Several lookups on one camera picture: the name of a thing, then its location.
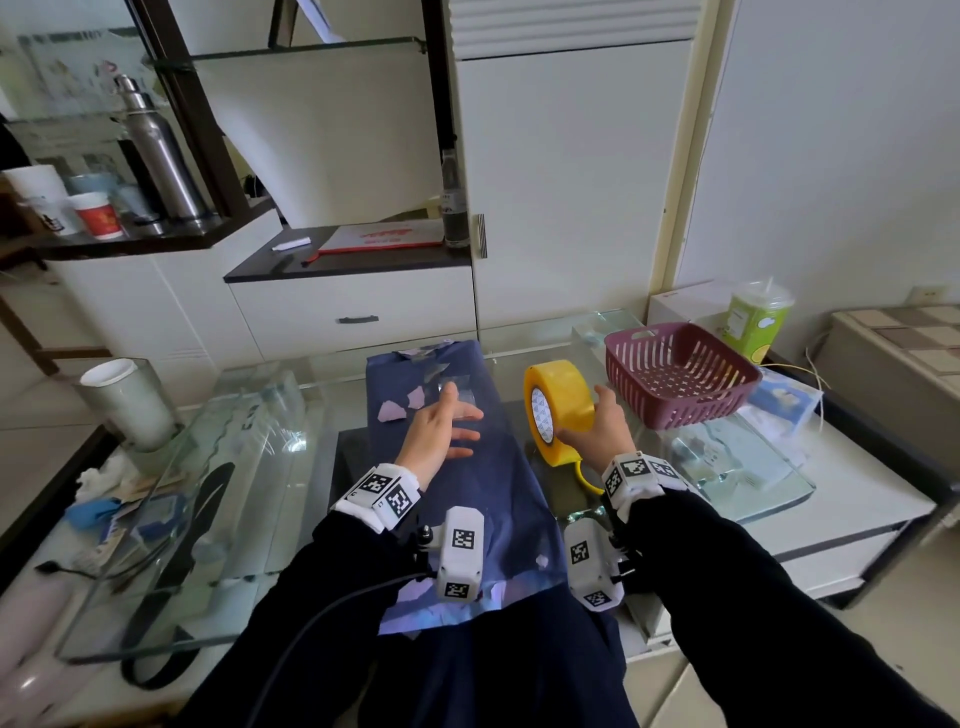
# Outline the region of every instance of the glass bottle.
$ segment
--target glass bottle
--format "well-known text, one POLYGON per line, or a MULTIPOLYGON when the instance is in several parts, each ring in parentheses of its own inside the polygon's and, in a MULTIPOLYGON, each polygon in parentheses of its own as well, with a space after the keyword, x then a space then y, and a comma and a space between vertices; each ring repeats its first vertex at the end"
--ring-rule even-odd
POLYGON ((440 212, 444 218, 444 240, 449 248, 466 248, 470 244, 470 223, 467 212, 467 193, 460 182, 457 153, 444 149, 441 171, 444 175, 444 195, 440 212))

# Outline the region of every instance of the purple paper piece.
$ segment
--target purple paper piece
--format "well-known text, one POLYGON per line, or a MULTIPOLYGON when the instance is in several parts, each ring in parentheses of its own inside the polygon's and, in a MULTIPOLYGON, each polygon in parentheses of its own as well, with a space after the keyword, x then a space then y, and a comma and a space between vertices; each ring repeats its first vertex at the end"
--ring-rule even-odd
POLYGON ((392 422, 393 420, 406 420, 407 411, 394 401, 387 400, 380 405, 380 414, 376 419, 381 423, 392 422))
POLYGON ((408 405, 410 409, 420 409, 423 407, 423 387, 417 387, 417 389, 407 395, 407 400, 410 401, 410 404, 408 405))

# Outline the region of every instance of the green plastic cup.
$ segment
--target green plastic cup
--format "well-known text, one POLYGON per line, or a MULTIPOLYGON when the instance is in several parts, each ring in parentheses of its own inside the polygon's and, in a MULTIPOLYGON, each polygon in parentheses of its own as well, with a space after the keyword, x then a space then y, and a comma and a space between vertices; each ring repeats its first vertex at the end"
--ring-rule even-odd
POLYGON ((776 285, 773 279, 744 283, 733 291, 724 342, 760 364, 793 304, 790 291, 776 285))

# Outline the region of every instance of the red paper cup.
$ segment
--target red paper cup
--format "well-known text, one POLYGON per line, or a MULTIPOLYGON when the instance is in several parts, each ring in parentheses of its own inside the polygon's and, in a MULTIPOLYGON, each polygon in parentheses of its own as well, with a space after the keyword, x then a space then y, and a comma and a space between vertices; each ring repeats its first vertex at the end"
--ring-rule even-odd
POLYGON ((86 228, 97 240, 113 240, 124 236, 116 210, 106 192, 85 192, 72 195, 69 199, 70 205, 77 210, 86 228))

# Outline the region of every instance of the black countertop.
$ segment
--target black countertop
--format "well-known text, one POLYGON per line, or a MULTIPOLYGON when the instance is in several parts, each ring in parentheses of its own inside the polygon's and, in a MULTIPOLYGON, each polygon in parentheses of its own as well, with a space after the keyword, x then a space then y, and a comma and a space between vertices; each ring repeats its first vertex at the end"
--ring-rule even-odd
MULTIPOLYGON (((423 215, 407 215, 406 219, 422 219, 423 215)), ((244 260, 224 276, 227 283, 248 283, 258 280, 288 280, 317 276, 350 276, 358 273, 410 271, 419 268, 451 268, 470 265, 470 250, 450 250, 446 245, 429 248, 407 248, 392 251, 365 251, 321 255, 310 265, 301 265, 311 257, 337 230, 333 225, 324 228, 299 228, 281 232, 260 250, 244 260), (309 237, 310 244, 288 251, 274 251, 274 245, 309 237)))
MULTIPOLYGON (((164 232, 161 235, 97 240, 86 232, 64 237, 45 232, 17 238, 17 241, 34 249, 42 260, 87 260, 120 255, 200 251, 212 248, 275 206, 273 200, 264 200, 252 206, 249 214, 228 219, 214 215, 197 223, 164 223, 164 232)), ((136 234, 135 226, 125 225, 124 229, 136 234)))

